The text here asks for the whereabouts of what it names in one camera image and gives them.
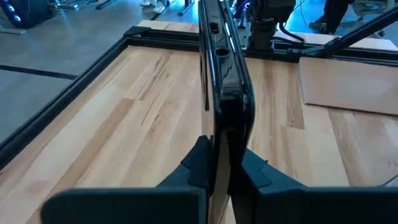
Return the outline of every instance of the blue light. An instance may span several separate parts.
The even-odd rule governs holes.
[[[20,22],[20,21],[21,21],[21,19],[20,19],[19,16],[14,16],[14,19],[15,19],[17,22]]]
[[[10,5],[8,5],[7,7],[8,7],[8,9],[9,9],[11,12],[14,12],[14,11],[15,11],[14,7],[12,7],[12,6],[10,6]]]

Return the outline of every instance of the wooden table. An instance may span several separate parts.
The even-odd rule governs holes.
[[[381,45],[389,44],[362,43]],[[308,186],[379,185],[398,173],[396,118],[304,105],[296,64],[246,61],[257,155]],[[198,53],[128,47],[1,171],[0,223],[38,223],[40,204],[67,188],[157,185],[201,134],[198,62]],[[226,223],[234,223],[230,206]]]

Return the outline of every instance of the gray floor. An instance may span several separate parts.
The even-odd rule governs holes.
[[[139,1],[117,0],[100,11],[91,7],[59,13],[22,36],[0,34],[0,64],[79,75],[128,28],[154,15],[151,7],[142,8]],[[313,32],[305,21],[309,23],[321,16],[324,2],[305,0],[302,8],[292,13],[286,28],[296,32]],[[198,5],[194,4],[180,17],[177,13],[182,6],[183,0],[175,0],[157,20],[197,23]],[[351,8],[345,16],[347,19],[356,19]],[[0,23],[9,26],[4,20]],[[338,29],[338,34],[347,32],[348,29]],[[387,27],[385,32],[385,38],[398,45],[398,24]],[[0,70],[0,142],[69,82]]]
[[[0,70],[0,142],[71,81]]]
[[[79,75],[128,28],[153,15],[130,0],[60,12],[25,35],[0,34],[0,64]]]

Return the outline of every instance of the wooden surface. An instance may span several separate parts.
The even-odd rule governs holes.
[[[301,58],[305,103],[398,115],[398,68]]]
[[[172,25],[187,26],[197,29]],[[296,64],[246,61],[256,92],[248,147],[259,156],[309,186],[398,173],[398,120],[306,106]],[[39,223],[40,204],[71,187],[155,186],[200,135],[200,97],[197,53],[129,47],[1,171],[0,223]]]

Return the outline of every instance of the black rectangular hole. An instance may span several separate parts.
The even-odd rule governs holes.
[[[210,23],[210,31],[212,34],[218,34],[220,30],[218,29],[218,24],[215,22]]]

